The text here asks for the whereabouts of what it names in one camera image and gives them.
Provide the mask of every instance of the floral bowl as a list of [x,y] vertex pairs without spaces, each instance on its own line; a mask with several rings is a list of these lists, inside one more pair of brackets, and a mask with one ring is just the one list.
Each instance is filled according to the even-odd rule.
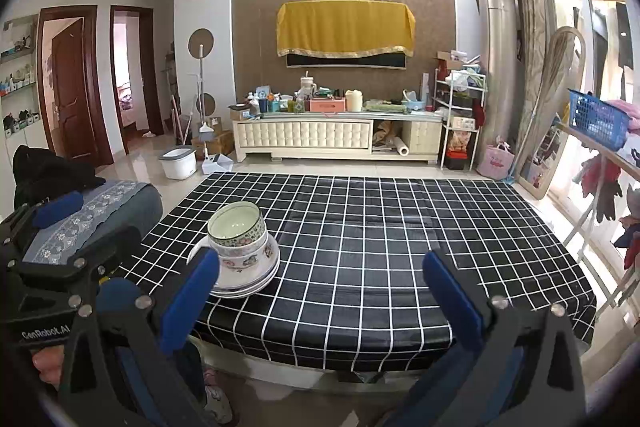
[[223,253],[221,253],[220,248],[218,248],[218,257],[220,258],[220,264],[222,264],[222,266],[228,268],[229,270],[233,270],[238,273],[241,273],[243,270],[254,266],[263,257],[266,259],[270,259],[271,255],[273,255],[273,246],[270,244],[268,233],[265,233],[264,241],[262,242],[260,247],[244,255],[227,257]]
[[218,252],[220,262],[222,262],[222,259],[245,257],[251,253],[254,253],[255,251],[260,250],[260,248],[264,246],[268,237],[269,232],[267,231],[267,229],[265,229],[264,232],[262,232],[262,235],[256,241],[249,243],[248,245],[242,245],[241,247],[224,247],[212,241],[211,237],[209,236],[209,246],[216,252]]
[[261,239],[266,231],[260,208],[249,201],[236,201],[219,208],[209,219],[207,232],[213,248],[244,247]]

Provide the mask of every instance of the white plate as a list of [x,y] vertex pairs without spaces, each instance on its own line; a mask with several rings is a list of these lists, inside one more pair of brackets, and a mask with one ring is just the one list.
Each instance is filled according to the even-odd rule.
[[[262,257],[257,264],[254,264],[241,272],[231,270],[221,263],[218,280],[211,289],[211,295],[235,299],[251,295],[252,293],[267,286],[278,271],[280,261],[280,248],[278,247],[278,242],[271,234],[268,237],[268,241],[271,242],[273,255],[268,259],[266,257]],[[202,247],[210,248],[209,238],[207,236],[199,240],[191,249],[187,256],[187,263],[189,263],[193,256],[196,255],[198,250]]]

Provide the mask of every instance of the black and white checkered tablecloth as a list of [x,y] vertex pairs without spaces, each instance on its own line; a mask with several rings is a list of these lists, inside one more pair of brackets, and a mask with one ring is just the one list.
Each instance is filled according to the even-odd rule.
[[222,205],[257,203],[280,245],[273,281],[245,299],[211,297],[203,340],[305,367],[428,367],[451,329],[422,279],[422,257],[452,255],[489,296],[526,309],[562,302],[574,333],[593,335],[595,296],[580,267],[509,185],[225,173],[204,180],[144,239],[116,275],[152,293],[179,273]]

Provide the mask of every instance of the stacked plates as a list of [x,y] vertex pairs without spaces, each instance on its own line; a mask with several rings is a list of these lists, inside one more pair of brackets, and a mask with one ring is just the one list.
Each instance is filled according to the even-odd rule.
[[187,263],[200,250],[212,248],[220,258],[220,275],[211,290],[216,297],[239,299],[270,283],[278,270],[280,249],[266,229],[260,208],[237,201],[220,208],[191,250]]

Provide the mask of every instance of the pink bag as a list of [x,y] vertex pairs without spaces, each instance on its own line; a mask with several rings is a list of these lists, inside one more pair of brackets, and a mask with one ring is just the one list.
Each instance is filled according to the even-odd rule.
[[509,146],[498,136],[496,147],[487,147],[484,158],[478,166],[478,173],[492,180],[503,180],[509,174],[509,169],[515,156],[511,154]]

